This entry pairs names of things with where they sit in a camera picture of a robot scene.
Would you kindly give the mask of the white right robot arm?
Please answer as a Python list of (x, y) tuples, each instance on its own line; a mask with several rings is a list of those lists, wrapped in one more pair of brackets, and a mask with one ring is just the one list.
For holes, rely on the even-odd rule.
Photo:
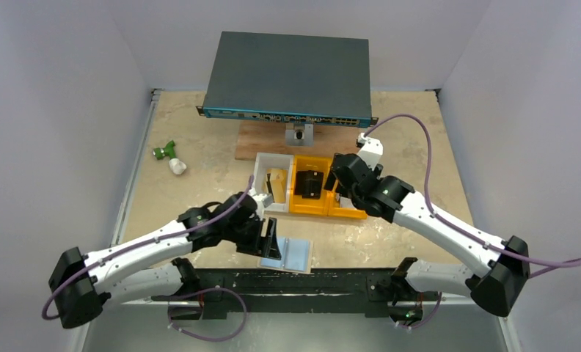
[(527, 243), (516, 236), (505, 241), (484, 233), (449, 213), (440, 216), (420, 192), (397, 177), (382, 177), (381, 170), (370, 169), (356, 154), (336, 154), (325, 188), (339, 191), (370, 217), (416, 232), (460, 261), (403, 259), (390, 279), (393, 298), (451, 293), (471, 298), (492, 315), (508, 316), (530, 277), (530, 266), (522, 259)]

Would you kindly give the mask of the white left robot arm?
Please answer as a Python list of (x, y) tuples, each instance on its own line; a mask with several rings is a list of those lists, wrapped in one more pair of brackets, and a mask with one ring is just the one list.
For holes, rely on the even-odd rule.
[(198, 293), (199, 279), (185, 255), (235, 245), (237, 253), (278, 260), (277, 220), (264, 216), (273, 196), (238, 192), (225, 202), (189, 208), (163, 227), (121, 245), (84, 254), (63, 251), (50, 275), (42, 317), (73, 329), (105, 307), (151, 296)]

